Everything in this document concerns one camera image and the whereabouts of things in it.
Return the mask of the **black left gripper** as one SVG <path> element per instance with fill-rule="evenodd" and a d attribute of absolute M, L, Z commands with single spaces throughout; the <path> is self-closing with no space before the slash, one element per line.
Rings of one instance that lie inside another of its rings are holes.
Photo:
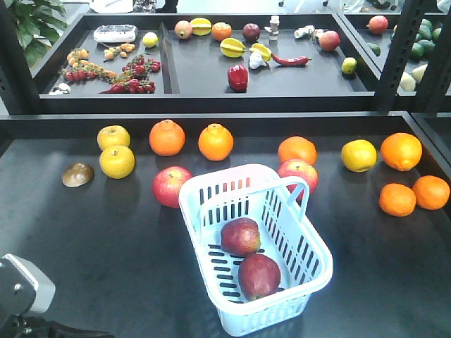
<path fill-rule="evenodd" d="M 1 324 L 4 337 L 114 337 L 110 332 L 82 330 L 43 317 L 11 315 Z"/>

